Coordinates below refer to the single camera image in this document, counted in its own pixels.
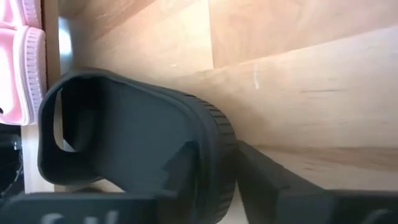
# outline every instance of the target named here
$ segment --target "black plastic piece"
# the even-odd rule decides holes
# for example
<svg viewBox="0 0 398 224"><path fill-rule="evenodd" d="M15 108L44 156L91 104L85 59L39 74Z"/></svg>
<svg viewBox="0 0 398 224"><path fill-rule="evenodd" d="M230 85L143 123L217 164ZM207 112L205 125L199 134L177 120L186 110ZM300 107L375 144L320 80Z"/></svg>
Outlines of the black plastic piece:
<svg viewBox="0 0 398 224"><path fill-rule="evenodd" d="M32 194L8 201L0 209L0 223L163 223L157 212L151 194Z"/></svg>
<svg viewBox="0 0 398 224"><path fill-rule="evenodd" d="M325 190L244 142L236 162L250 224L398 223L398 192Z"/></svg>
<svg viewBox="0 0 398 224"><path fill-rule="evenodd" d="M76 152L61 150L54 140L60 92L64 138ZM228 211L236 184L229 161L237 140L226 116L195 96L87 68L51 87L40 107L39 129L39 171L51 183L105 178L128 193L178 192L178 204L185 205L180 212L199 223L216 223ZM195 154L178 165L195 167L188 177L168 164L184 150Z"/></svg>

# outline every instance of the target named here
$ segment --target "black slide sandal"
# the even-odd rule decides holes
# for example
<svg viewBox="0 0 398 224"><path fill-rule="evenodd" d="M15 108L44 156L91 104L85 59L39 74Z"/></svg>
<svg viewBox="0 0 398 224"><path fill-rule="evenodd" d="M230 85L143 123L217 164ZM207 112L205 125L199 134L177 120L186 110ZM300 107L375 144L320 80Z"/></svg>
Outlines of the black slide sandal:
<svg viewBox="0 0 398 224"><path fill-rule="evenodd" d="M76 152L61 150L54 140L60 90L64 137ZM39 119L39 169L51 183L105 178L126 192L154 191L148 188L170 178L164 167L188 149L198 153L195 216L216 223L228 211L235 185L229 160L238 145L225 115L201 99L86 69L66 74L50 89Z"/></svg>

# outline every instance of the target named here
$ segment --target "pink sandal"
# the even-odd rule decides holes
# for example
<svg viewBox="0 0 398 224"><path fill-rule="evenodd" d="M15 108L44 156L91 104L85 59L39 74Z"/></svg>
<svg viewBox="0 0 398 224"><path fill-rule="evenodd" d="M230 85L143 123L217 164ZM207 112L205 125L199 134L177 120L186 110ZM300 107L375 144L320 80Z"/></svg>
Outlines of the pink sandal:
<svg viewBox="0 0 398 224"><path fill-rule="evenodd" d="M0 21L14 27L41 28L40 3L41 0L0 0Z"/></svg>
<svg viewBox="0 0 398 224"><path fill-rule="evenodd" d="M0 123L37 122L45 87L45 34L34 27L0 24Z"/></svg>

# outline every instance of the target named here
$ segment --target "wooden panel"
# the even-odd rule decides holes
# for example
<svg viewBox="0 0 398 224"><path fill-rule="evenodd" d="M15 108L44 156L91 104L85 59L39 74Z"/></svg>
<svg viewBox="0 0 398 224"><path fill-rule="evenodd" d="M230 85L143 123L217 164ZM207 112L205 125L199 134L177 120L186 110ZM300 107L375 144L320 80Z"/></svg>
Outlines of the wooden panel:
<svg viewBox="0 0 398 224"><path fill-rule="evenodd" d="M213 103L260 150L396 171L396 49L391 27L158 84Z"/></svg>
<svg viewBox="0 0 398 224"><path fill-rule="evenodd" d="M81 21L98 12L83 12L74 25L74 47L80 65L144 79L177 77L213 68L206 0L155 1L123 23L98 24L94 32Z"/></svg>
<svg viewBox="0 0 398 224"><path fill-rule="evenodd" d="M398 23L396 0L210 0L216 68Z"/></svg>

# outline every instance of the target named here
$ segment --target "wooden wall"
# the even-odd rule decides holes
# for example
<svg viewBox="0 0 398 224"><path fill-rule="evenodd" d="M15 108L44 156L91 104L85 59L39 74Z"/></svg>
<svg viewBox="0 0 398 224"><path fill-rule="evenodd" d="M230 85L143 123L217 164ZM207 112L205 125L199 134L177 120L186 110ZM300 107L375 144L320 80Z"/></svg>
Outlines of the wooden wall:
<svg viewBox="0 0 398 224"><path fill-rule="evenodd" d="M326 188L398 189L395 0L91 0L76 64L197 95Z"/></svg>

